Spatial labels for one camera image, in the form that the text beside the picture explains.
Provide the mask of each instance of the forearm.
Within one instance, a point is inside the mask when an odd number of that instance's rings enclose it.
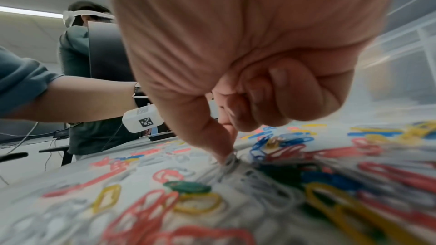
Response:
[[[47,91],[9,115],[38,122],[91,122],[122,116],[137,108],[134,82],[62,76]]]

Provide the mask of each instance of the teal shirt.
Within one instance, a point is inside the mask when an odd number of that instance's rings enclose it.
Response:
[[[32,102],[60,75],[33,59],[22,59],[0,46],[0,118]]]
[[[59,38],[58,57],[65,75],[90,78],[88,28],[83,26],[68,28]],[[116,132],[117,134],[106,145]],[[103,148],[116,147],[141,136],[140,133],[128,132],[122,125],[121,117],[85,122],[69,130],[69,153],[75,155],[97,153]]]

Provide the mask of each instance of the white headset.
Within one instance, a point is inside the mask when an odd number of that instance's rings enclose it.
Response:
[[[115,20],[115,17],[110,14],[88,11],[88,10],[80,10],[80,11],[65,11],[64,12],[64,24],[67,28],[73,25],[74,19],[79,15],[94,15],[108,20]]]

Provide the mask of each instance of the black hair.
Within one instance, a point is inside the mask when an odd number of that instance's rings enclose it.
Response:
[[[94,11],[99,13],[111,13],[110,10],[100,4],[91,2],[91,1],[76,1],[70,6],[68,6],[68,11],[80,11],[80,10],[87,10],[87,11]],[[90,17],[94,20],[98,20],[98,16],[90,15]],[[76,18],[73,21],[73,26],[79,25],[83,26],[83,20],[81,16],[76,16]]]

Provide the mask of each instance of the light strip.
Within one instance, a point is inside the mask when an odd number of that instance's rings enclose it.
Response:
[[[12,13],[12,14],[20,14],[20,15],[35,15],[35,16],[60,18],[60,19],[63,18],[62,14],[40,12],[40,11],[32,11],[32,10],[17,9],[17,8],[2,7],[2,6],[0,6],[0,12]]]

